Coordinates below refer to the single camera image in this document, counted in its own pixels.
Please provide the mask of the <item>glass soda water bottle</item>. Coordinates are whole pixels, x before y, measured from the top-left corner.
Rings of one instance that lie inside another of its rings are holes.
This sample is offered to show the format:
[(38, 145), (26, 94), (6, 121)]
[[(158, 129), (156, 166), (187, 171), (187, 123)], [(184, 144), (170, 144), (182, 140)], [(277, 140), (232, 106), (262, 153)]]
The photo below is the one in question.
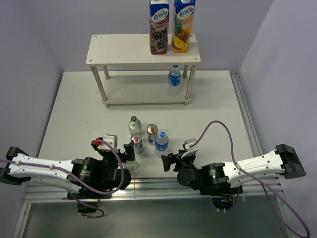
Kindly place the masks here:
[(137, 168), (137, 162), (136, 161), (126, 161), (123, 165), (130, 172)]
[(132, 116), (130, 118), (130, 121), (128, 123), (128, 128), (130, 131), (130, 134), (142, 134), (142, 124), (139, 119), (137, 119), (136, 116)]

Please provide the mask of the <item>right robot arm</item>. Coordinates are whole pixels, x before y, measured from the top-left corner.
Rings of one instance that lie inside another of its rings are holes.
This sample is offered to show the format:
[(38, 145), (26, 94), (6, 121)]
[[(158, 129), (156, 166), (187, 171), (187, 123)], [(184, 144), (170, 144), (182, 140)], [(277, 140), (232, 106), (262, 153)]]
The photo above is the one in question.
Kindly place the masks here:
[(229, 196), (241, 194), (242, 185), (257, 178), (281, 175), (285, 179), (306, 176), (295, 149), (286, 144), (276, 145), (267, 154), (234, 162), (211, 163), (201, 168), (194, 165), (196, 150), (179, 150), (177, 154), (162, 155), (163, 169), (175, 165), (181, 186), (198, 190), (201, 195)]

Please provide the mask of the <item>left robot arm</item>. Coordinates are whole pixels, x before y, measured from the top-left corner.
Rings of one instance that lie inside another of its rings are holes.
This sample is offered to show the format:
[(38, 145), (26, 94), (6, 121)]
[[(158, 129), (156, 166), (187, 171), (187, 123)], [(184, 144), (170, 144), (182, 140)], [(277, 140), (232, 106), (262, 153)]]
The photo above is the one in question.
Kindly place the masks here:
[(10, 147), (3, 161), (6, 166), (0, 170), (0, 181), (10, 185), (24, 182), (46, 184), (83, 199), (124, 190), (131, 182), (131, 174), (123, 164), (135, 161), (133, 143), (124, 144), (125, 152), (121, 152), (116, 147), (116, 139), (98, 137), (91, 146), (102, 156), (101, 160), (92, 157), (46, 160), (33, 158), (18, 147)]

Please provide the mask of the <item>Pocari Sweat bottle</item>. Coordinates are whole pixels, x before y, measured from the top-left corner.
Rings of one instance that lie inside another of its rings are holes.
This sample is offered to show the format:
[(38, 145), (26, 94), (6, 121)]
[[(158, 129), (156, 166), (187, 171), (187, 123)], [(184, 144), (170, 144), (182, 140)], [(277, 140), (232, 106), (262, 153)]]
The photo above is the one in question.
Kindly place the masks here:
[(155, 153), (158, 158), (162, 155), (167, 155), (167, 149), (169, 145), (169, 138), (164, 131), (159, 131), (155, 137)]
[(170, 96), (177, 96), (180, 91), (181, 73), (179, 65), (173, 65), (168, 73), (168, 93)]

